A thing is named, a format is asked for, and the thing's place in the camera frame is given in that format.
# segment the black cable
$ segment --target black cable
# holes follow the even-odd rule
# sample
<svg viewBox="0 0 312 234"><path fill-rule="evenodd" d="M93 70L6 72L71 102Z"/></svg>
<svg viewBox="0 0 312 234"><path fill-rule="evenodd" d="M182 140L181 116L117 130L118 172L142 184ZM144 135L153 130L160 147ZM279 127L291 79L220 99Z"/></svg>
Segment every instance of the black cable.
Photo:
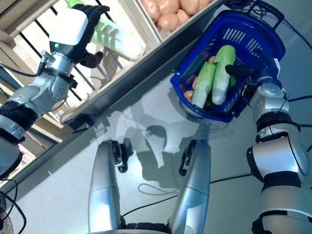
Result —
<svg viewBox="0 0 312 234"><path fill-rule="evenodd" d="M22 76L37 77L37 76L39 75L39 74L27 74L27 73L24 73L24 72L20 72L20 71L15 70L15 69L13 69L13 68L11 68L11 67L8 67L7 65L2 64L2 63L0 63L0 66L6 68L6 69L8 69L8 70L10 70L11 72L20 74L20 75L22 75Z"/></svg>
<svg viewBox="0 0 312 234"><path fill-rule="evenodd" d="M236 179L236 178L247 177L247 176L252 176L252 174L244 174L244 175L232 176L232 177L224 178L224 179L218 179L218 180L215 180L215 181L210 182L210 184L217 183L217 182L221 182L221 181L225 181L225 180L230 180L230 179ZM130 213L132 213L132 212L134 212L134 211L137 211L137 210L139 210L139 209L142 209L142 208L145 208L145 207L148 207L148 206L152 206L152 205L156 205L156 204L158 204L158 203L161 203L161 202L163 202L163 201L167 201L167 200L172 199L172 198L177 197L177 196L178 196L178 195L171 196L171 197L166 198L166 199L163 199L163 200L161 200L161 201L157 201L157 202L154 202L154 203L145 205L145 206L137 207L137 208L135 208L135 209L133 209L133 210L131 210L131 211L125 213L124 215L122 215L122 217L125 217L126 215L128 215L128 214L130 214Z"/></svg>
<svg viewBox="0 0 312 234"><path fill-rule="evenodd" d="M285 101L283 102L283 105L281 106L281 108L279 108L278 112L280 112L283 108L283 106L285 105L286 101L289 99L291 95L289 94L288 97L285 99Z"/></svg>
<svg viewBox="0 0 312 234"><path fill-rule="evenodd" d="M308 40L305 39L305 37L304 37L301 33L299 33L286 19L284 19L284 21L288 24L288 26L289 26L295 33L298 34L298 36L301 37L301 39L304 40L304 42L310 47L310 49L312 49L312 45L308 42Z"/></svg>
<svg viewBox="0 0 312 234"><path fill-rule="evenodd" d="M148 206L152 206L152 205L161 203L161 202L163 202L163 201L167 201L167 200L172 199L172 198L174 198L174 197L177 197L177 195L171 196L171 197L169 197L169 198L166 198L166 199L163 199L163 200L161 200L161 201L154 202L154 203L151 203L151 204L148 204L148 205L145 205L145 206L140 206L140 207L138 207L138 208L135 208L135 209L133 209L133 210L131 210L131 211L125 213L124 215L122 215L122 217L125 217L126 215L128 215L128 214L130 214L130 213L132 213L132 212L134 212L134 211L137 211L137 210L139 210L139 209L142 209L142 208L145 208L145 207L148 207Z"/></svg>
<svg viewBox="0 0 312 234"><path fill-rule="evenodd" d="M312 124L293 124L293 126L295 127L299 127L299 128L312 128Z"/></svg>
<svg viewBox="0 0 312 234"><path fill-rule="evenodd" d="M66 102L66 100L67 100L67 98L64 99L64 101L63 101L58 107L52 109L51 111L55 111L55 110L57 110L59 107L61 107L62 105L64 105L64 103Z"/></svg>
<svg viewBox="0 0 312 234"><path fill-rule="evenodd" d="M0 180L1 180L1 181L14 181L14 183L15 183L14 201L16 202L16 198L17 198L17 196L18 196L18 183L16 182L16 180L14 180L14 179L0 179ZM10 208L8 214L7 214L6 217L4 217L2 220L5 220L5 219L10 215L10 213L11 213L13 207L14 207L14 204L12 204L12 206L11 206L11 208Z"/></svg>
<svg viewBox="0 0 312 234"><path fill-rule="evenodd" d="M7 98L10 98L8 95L7 95L7 93L0 87L0 90L1 90L1 92L3 92L3 94L7 97Z"/></svg>
<svg viewBox="0 0 312 234"><path fill-rule="evenodd" d="M296 97L296 98L288 99L288 102L299 101L299 100L308 99L308 98L312 98L312 95L306 95L306 96L302 96L302 97Z"/></svg>
<svg viewBox="0 0 312 234"><path fill-rule="evenodd" d="M312 145L307 149L307 152L309 152L312 149Z"/></svg>
<svg viewBox="0 0 312 234"><path fill-rule="evenodd" d="M229 178L224 178L224 179L218 179L218 180L215 180L215 181L212 181L210 182L210 184L214 184L214 183L217 183L217 182L221 182L221 181L225 181L225 180L229 180L229 179L236 179L236 178L242 178L242 177L247 177L247 176L252 176L253 174L244 174L244 175L237 175L237 176L232 176L232 177L229 177Z"/></svg>
<svg viewBox="0 0 312 234"><path fill-rule="evenodd" d="M22 231L25 229L26 223L27 223L25 214L23 213L23 211L21 210L21 208L18 206L18 204L17 204L15 201L13 201L7 194L3 193L2 191L0 191L0 194L1 194L2 196L4 196L6 199L8 199L11 203L13 203L13 204L15 205L16 209L19 211L19 214L20 214L20 216L22 217L22 219L23 219L23 221L24 221L21 230L18 232L18 234L21 234Z"/></svg>

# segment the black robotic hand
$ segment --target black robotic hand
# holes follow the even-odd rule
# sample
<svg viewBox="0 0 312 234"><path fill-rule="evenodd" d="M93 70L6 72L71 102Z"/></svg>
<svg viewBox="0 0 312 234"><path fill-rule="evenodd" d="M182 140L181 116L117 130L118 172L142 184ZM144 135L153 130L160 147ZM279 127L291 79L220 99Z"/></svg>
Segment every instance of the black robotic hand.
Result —
<svg viewBox="0 0 312 234"><path fill-rule="evenodd" d="M101 14L109 11L108 6L90 6L77 4L66 12L57 15L54 32L50 36L51 53L60 53L74 64L94 68L100 63L103 53L95 55L87 52Z"/></svg>

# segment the white robotic hand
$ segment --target white robotic hand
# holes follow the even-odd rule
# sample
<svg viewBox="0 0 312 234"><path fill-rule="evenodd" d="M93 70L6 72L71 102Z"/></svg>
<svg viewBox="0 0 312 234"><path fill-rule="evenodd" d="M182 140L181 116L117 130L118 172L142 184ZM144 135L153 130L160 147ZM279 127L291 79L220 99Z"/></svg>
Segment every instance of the white robotic hand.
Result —
<svg viewBox="0 0 312 234"><path fill-rule="evenodd" d="M18 89L0 107L0 179L8 176L20 163L17 144L25 140L26 131L36 120L67 97L70 87L77 85L71 75L75 64L98 66L102 53L86 51L100 15L107 6L77 4L57 15L50 36L52 55L43 52L35 80Z"/></svg>

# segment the robotic hand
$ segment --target robotic hand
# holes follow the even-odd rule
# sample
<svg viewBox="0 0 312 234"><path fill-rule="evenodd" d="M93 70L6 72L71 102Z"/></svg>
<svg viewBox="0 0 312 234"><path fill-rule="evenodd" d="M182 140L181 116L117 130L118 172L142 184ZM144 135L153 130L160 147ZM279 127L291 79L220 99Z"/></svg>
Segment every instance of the robotic hand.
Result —
<svg viewBox="0 0 312 234"><path fill-rule="evenodd" d="M36 120L67 97L70 87L77 83L71 70L77 63L97 67L102 52L86 51L100 15L107 6L85 6L59 12L54 31L50 34L50 51L42 52L37 77L28 86L18 89L0 107L0 179L8 176L20 163L21 153L16 146L25 140L26 131Z"/></svg>
<svg viewBox="0 0 312 234"><path fill-rule="evenodd" d="M257 68L227 66L231 75L254 77L257 90L249 105L257 125L256 144L247 150L252 174L264 183L254 234L308 234L312 230L312 193L301 188L309 158L299 142L299 129L288 113L285 90L277 80L279 63L258 51Z"/></svg>

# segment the green vegetable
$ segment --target green vegetable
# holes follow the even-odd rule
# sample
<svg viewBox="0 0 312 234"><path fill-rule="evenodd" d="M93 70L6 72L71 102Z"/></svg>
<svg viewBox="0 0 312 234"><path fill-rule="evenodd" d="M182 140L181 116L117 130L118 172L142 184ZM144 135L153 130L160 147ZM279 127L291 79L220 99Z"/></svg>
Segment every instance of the green vegetable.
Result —
<svg viewBox="0 0 312 234"><path fill-rule="evenodd" d="M229 88L233 88L236 85L236 78L234 76L230 76Z"/></svg>
<svg viewBox="0 0 312 234"><path fill-rule="evenodd" d="M73 6L75 6L76 4L83 4L85 5L85 3L83 3L80 0L65 0L67 7L72 8Z"/></svg>
<svg viewBox="0 0 312 234"><path fill-rule="evenodd" d="M205 62L201 68L197 82L194 88L192 96L192 104L203 108L210 93L215 75L215 64L211 62Z"/></svg>
<svg viewBox="0 0 312 234"><path fill-rule="evenodd" d="M216 69L212 100L216 105L221 105L225 101L230 81L230 75L225 71L225 66L233 65L235 57L235 48L230 45L222 46L215 57Z"/></svg>

